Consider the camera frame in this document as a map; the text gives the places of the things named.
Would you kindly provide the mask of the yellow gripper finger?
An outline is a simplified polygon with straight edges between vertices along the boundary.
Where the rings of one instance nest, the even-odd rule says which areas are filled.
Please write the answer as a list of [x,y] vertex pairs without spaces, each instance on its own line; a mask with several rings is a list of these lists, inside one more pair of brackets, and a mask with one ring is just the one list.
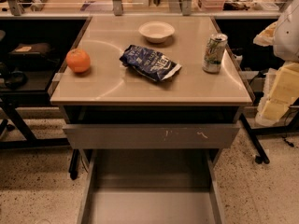
[[287,113],[291,104],[291,97],[279,100],[264,95],[258,104],[255,121],[262,126],[273,126]]
[[285,62],[276,72],[269,100],[274,103],[294,103],[299,98],[299,63]]

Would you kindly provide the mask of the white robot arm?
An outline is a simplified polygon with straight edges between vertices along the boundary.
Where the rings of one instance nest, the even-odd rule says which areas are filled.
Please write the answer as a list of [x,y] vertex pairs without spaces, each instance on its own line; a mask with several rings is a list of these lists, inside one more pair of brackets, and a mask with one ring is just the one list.
[[258,124],[272,126],[299,98],[299,0],[293,0],[253,43],[272,46],[274,55],[284,61],[278,70],[270,68],[267,72],[255,117]]

